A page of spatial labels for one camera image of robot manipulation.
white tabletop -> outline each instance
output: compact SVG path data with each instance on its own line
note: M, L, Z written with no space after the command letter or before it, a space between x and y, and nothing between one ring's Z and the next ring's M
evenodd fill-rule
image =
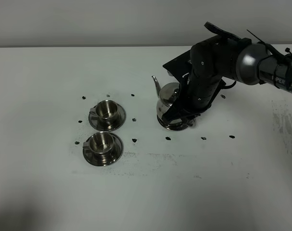
M168 131L151 76L176 82L162 65L188 49L0 48L6 221L28 209L31 230L292 231L292 94L238 83L195 128ZM82 143L96 132L89 109L107 98L127 113L115 131L124 153L94 167Z

metal teapot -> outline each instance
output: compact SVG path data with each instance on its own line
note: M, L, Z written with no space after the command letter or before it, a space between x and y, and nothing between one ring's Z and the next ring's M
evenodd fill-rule
M177 94L179 91L179 83L168 83L162 88L160 87L159 82L157 81L155 76L152 76L156 93L159 98L156 104L156 114L159 119L159 122L162 124L162 115L170 108L170 106L174 103L177 98ZM183 124L181 119L175 119L171 121L168 126L176 126Z

teapot base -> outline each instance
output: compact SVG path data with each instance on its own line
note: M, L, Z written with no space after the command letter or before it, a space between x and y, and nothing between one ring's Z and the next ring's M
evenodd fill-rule
M157 116L157 120L159 121L160 125L162 125L162 127L164 127L167 130L171 130L171 131L181 131L184 129L187 129L189 127L189 125L184 124L184 123L177 123L177 124L165 124L161 119L159 119L159 117Z

robotic arm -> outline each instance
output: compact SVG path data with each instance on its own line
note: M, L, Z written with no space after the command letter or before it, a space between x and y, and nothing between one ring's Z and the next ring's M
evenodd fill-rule
M221 89L236 82L247 85L269 83L292 93L292 53L279 53L273 46L239 38L207 22L217 34L194 45L190 51L163 65L179 82L177 99L162 120L187 122L205 112ZM226 86L222 77L235 80Z

stainless steel cup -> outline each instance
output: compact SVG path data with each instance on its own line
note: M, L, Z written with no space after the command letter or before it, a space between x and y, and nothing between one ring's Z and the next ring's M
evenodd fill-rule
M114 138L107 131L99 131L84 142L83 147L90 149L97 157L106 158L114 149Z
M111 124L119 117L118 104L112 100L103 100L91 108L90 113L97 115L101 122Z

